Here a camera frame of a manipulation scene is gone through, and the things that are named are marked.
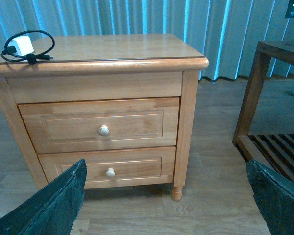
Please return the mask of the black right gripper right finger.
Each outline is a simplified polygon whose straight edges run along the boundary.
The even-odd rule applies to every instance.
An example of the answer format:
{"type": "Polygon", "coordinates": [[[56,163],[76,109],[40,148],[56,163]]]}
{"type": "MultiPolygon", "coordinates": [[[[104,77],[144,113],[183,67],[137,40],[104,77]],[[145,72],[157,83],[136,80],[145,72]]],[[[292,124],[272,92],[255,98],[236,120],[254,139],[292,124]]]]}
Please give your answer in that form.
{"type": "Polygon", "coordinates": [[[272,235],[294,235],[294,182],[257,160],[246,164],[257,207],[272,235]]]}

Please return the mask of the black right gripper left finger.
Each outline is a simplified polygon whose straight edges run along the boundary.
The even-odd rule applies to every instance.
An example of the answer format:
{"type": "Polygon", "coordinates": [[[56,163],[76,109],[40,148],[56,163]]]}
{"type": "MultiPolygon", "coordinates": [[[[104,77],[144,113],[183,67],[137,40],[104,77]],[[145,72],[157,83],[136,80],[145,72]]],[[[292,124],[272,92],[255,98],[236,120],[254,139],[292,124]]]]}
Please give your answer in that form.
{"type": "Polygon", "coordinates": [[[79,160],[0,219],[0,235],[68,235],[84,200],[87,167],[79,160]]]}

